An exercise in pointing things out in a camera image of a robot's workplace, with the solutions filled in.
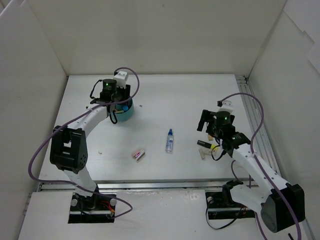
black cable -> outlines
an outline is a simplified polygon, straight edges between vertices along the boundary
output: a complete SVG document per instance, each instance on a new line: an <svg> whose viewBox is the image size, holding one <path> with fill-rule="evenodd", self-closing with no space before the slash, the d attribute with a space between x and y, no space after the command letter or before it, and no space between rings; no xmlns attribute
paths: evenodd
<svg viewBox="0 0 320 240"><path fill-rule="evenodd" d="M206 207L206 210L205 210L205 220L206 220L206 223L209 225L210 228L214 229L214 230L221 230L221 229L225 229L227 227L229 227L231 224L233 224L239 217L240 213L241 213L241 210L243 209L243 207L240 208L239 212L236 214L236 217L229 223L227 223L226 225L224 226L221 226L221 227L218 227L218 228L215 228L213 227L210 223L209 223L209 216L208 215L208 209L209 209L209 206Z"/></svg>
<svg viewBox="0 0 320 240"><path fill-rule="evenodd" d="M102 82L101 79L98 80L98 81L95 83L95 85L93 86L93 88L92 88L92 90L91 90L91 92L90 92L90 98L91 98L91 99L96 99L96 98L95 98L94 96L92 96L92 95L94 94L96 85L97 85L98 83L100 83L100 82Z"/></svg>
<svg viewBox="0 0 320 240"><path fill-rule="evenodd" d="M290 240L294 240L294 238L292 237L291 233L288 233L288 236L289 236Z"/></svg>
<svg viewBox="0 0 320 240"><path fill-rule="evenodd" d="M117 116L116 116L116 113L115 111L112 111L112 115L114 117L114 120L112 119L111 115L110 115L110 120L113 124L117 124L118 123L118 119L117 119Z"/></svg>
<svg viewBox="0 0 320 240"><path fill-rule="evenodd" d="M215 148L217 148L217 147L220 147L220 145L215 146L215 147L212 148L212 150L211 150L211 157L212 157L212 159L215 160L215 161L219 161L219 160L227 153L225 150L223 150L222 153L221 153L221 155L220 155L217 159L215 159L215 157L214 157L214 155L213 155L213 151L214 151Z"/></svg>

white wall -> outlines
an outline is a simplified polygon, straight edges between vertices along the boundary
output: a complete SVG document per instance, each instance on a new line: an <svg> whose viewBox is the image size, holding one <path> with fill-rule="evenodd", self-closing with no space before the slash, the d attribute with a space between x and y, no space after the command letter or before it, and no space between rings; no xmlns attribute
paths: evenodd
<svg viewBox="0 0 320 240"><path fill-rule="evenodd" d="M0 235L17 239L33 153L52 131L66 75L30 6L12 0L0 14ZM44 154L36 160L39 174Z"/></svg>
<svg viewBox="0 0 320 240"><path fill-rule="evenodd" d="M286 0L28 0L67 75L248 75Z"/></svg>
<svg viewBox="0 0 320 240"><path fill-rule="evenodd" d="M264 106L281 173L303 187L306 218L320 239L320 74L307 59L313 45L283 12L249 83Z"/></svg>

small white object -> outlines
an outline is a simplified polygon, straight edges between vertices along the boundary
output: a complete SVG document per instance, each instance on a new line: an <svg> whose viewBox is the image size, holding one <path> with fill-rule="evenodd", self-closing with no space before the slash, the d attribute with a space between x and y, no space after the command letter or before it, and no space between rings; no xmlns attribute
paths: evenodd
<svg viewBox="0 0 320 240"><path fill-rule="evenodd" d="M142 157L146 155L145 150L140 149L137 152L135 152L134 154L132 154L132 157L136 160L136 162L140 162L140 160L142 159Z"/></svg>
<svg viewBox="0 0 320 240"><path fill-rule="evenodd" d="M112 198L112 199L110 200L110 205L111 205L112 207L114 207L116 204L117 204L117 200L115 200L114 198Z"/></svg>
<svg viewBox="0 0 320 240"><path fill-rule="evenodd" d="M113 77L116 80L116 85L120 88L125 89L127 80L128 80L128 73L125 71L119 71L117 75Z"/></svg>
<svg viewBox="0 0 320 240"><path fill-rule="evenodd" d="M71 200L70 205L71 205L72 207L77 206L77 204L78 204L78 200L77 200L77 199L72 199L72 200Z"/></svg>
<svg viewBox="0 0 320 240"><path fill-rule="evenodd" d="M211 153L213 156L215 156L217 154L217 150L219 149L219 147L216 147L213 151L212 149L209 149L209 148L205 148L205 149L202 149L204 155L209 155L211 156Z"/></svg>
<svg viewBox="0 0 320 240"><path fill-rule="evenodd" d="M231 114L233 110L234 110L234 107L232 106L232 102L229 100L225 100L222 102L222 106L220 107L218 112L226 111Z"/></svg>
<svg viewBox="0 0 320 240"><path fill-rule="evenodd" d="M200 153L200 156L201 156L202 160L206 159L206 156L205 156L204 151L203 151L202 148L199 148L199 153Z"/></svg>

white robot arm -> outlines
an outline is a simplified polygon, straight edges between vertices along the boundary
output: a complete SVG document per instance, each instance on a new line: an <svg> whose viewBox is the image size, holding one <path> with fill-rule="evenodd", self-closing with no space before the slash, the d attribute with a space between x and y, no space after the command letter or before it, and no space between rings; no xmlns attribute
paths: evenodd
<svg viewBox="0 0 320 240"><path fill-rule="evenodd" d="M227 182L222 187L222 195L229 205L240 203L261 215L264 224L274 233L288 228L294 224L283 199L266 178L258 165L255 157L266 174L289 202L299 222L305 219L305 195L298 185L290 185L279 176L256 152L251 151L251 141L241 132L237 132L231 115L233 107L230 101L218 102L220 109L217 112L203 110L198 125L198 131L202 131L207 123L206 132L222 141L222 154L228 154L243 167L254 181L259 185L259 192L245 186L239 180Z"/></svg>
<svg viewBox="0 0 320 240"><path fill-rule="evenodd" d="M99 98L90 97L91 106L97 104L113 103L128 99L130 96L130 85L127 85L128 73L119 71L113 79L99 80L102 82L102 92ZM87 170L88 150L86 138L91 131L114 111L115 105L102 106L95 109L88 108L91 112L68 125L67 128L57 133L51 142L50 162L62 170L77 185L98 192L97 184L92 180ZM87 200L93 196L92 193L75 188L75 193Z"/></svg>

purple cable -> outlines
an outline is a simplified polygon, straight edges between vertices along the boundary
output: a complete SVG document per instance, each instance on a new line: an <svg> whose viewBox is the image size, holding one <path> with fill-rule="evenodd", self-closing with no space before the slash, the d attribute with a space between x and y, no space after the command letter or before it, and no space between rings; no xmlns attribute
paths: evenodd
<svg viewBox="0 0 320 240"><path fill-rule="evenodd" d="M264 174L264 176L266 177L266 179L268 179L269 183L273 186L273 188L275 189L275 191L279 194L279 196L282 198L283 202L285 203L286 207L288 208L292 218L293 218L293 221L294 221L294 224L295 224L295 227L296 227L296 232L297 232L297 240L302 240L302 235L301 235L301 229L300 229L300 226L299 226L299 221L295 215L295 212L294 210L292 209L292 207L290 206L289 202L287 201L287 199L285 198L285 196L282 194L282 192L280 191L280 189L275 185L275 183L272 181L272 179L268 176L268 174L266 173L266 171L264 170L264 167L261 165L259 159L257 158L257 156L255 155L255 150L254 150L254 139L256 137L256 135L258 134L260 128L262 127L262 124L264 122L264 118L265 118L265 112L264 112L264 108L262 106L262 103L260 102L260 100L253 96L252 94L249 94L249 93L245 93L245 92L237 92L237 93L233 93L229 96L226 96L224 99L221 100L221 102L227 100L228 98L231 98L233 96L236 96L236 95L246 95L246 96L249 96L251 98L253 98L254 100L256 100L256 102L259 104L260 106L260 110L261 110L261 121L260 121L260 124L259 126L257 127L257 129L255 130L255 132L253 133L252 137L251 137L251 144L250 144L250 148L251 148L251 153L253 154L253 157L256 161L256 163L258 164L259 168L261 169L262 173ZM260 229L260 232L262 234L262 236L264 237L264 239L266 240L266 236L262 230L262 227L261 227L261 224L256 216L256 219L257 219L257 224L259 226L259 229Z"/></svg>
<svg viewBox="0 0 320 240"><path fill-rule="evenodd" d="M237 175L235 174L235 171L234 171L234 163L235 162L236 162L236 160L233 160L231 163L231 172L232 172L234 178L239 181L239 178L237 177Z"/></svg>
<svg viewBox="0 0 320 240"><path fill-rule="evenodd" d="M35 177L35 176L33 175L33 173L32 173L32 165L33 165L33 163L34 163L37 155L39 154L39 152L40 152L40 151L44 148L44 146L50 141L50 139L52 139L60 130L66 128L69 124L71 124L71 123L77 121L78 119L80 119L80 118L88 115L89 113L92 112L92 110L95 110L95 109L100 108L100 107L105 107L105 106L108 106L108 105L124 104L124 103L130 101L131 99L133 99L133 98L135 97L135 95L138 93L139 87L140 87L140 80L139 80L138 74L137 74L133 69L131 69L131 68L129 68L129 67L124 67L124 66L117 68L117 69L115 70L115 72L117 72L117 71L119 71L119 70L121 70L121 69L129 70L129 71L131 71L131 72L135 75L136 80L137 80L137 87L136 87L136 90L135 90L134 94L133 94L132 96L130 96L128 99L123 100L123 101L119 101L119 102L108 102L108 103L103 103L103 104L96 105L96 106L94 106L91 110L88 110L88 111L86 111L85 113L81 114L80 116L77 116L76 118L74 118L74 119L68 121L67 123L63 124L63 125L62 125L61 127L59 127L56 131L54 131L46 140L44 140L44 142L38 147L38 149L37 149L37 150L35 151L35 153L33 154L32 158L31 158L31 160L30 160L30 162L29 162L29 166L28 166L29 176L30 176L31 179L33 179L33 180L36 181L36 182L46 183L46 184L71 184L71 185L77 187L78 189L81 189L81 190L86 191L86 192L88 192L88 193L95 194L95 195L98 195L98 196L101 196L101 197L108 197L108 198L116 199L117 201L120 201L120 202L122 202L122 203L124 203L124 204L126 204L126 205L128 205L128 206L130 207L130 209L129 209L128 211L125 211L125 212L123 212L123 213L121 213L121 214L119 214L119 215L117 215L117 216L114 216L114 217L112 217L111 219L118 218L118 217L120 217L120 216L123 216L123 215L131 212L131 211L133 210L132 205L131 205L129 202L127 202L127 201L125 201L125 200L123 200L123 199L121 199L121 198L118 198L118 197L115 197L115 196L112 196L112 195L108 195L108 194L102 194L102 193L100 193L100 192L91 191L91 190L89 190L89 189L86 189L86 188L84 188L84 187L82 187L82 186L77 185L76 183L74 183L74 182L72 182L72 181L39 179L39 178L37 178L37 177Z"/></svg>

